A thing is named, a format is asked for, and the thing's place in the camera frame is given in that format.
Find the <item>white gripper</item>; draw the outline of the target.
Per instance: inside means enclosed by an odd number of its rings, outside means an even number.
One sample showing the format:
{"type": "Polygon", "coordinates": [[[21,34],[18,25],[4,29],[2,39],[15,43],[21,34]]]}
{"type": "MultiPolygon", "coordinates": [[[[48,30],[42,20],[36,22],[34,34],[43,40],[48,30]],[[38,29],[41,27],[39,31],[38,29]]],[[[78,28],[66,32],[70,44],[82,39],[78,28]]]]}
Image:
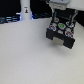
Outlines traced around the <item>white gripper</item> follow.
{"type": "Polygon", "coordinates": [[[47,0],[52,9],[65,10],[70,0],[47,0]]]}

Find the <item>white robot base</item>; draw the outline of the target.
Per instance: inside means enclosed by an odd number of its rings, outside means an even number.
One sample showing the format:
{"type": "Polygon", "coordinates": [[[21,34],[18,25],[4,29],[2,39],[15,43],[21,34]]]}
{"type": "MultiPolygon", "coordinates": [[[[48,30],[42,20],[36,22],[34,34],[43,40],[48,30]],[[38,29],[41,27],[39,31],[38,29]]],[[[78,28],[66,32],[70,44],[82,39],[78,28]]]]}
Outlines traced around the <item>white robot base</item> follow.
{"type": "Polygon", "coordinates": [[[20,0],[21,2],[21,19],[30,20],[32,18],[32,12],[30,9],[30,0],[20,0]]]}

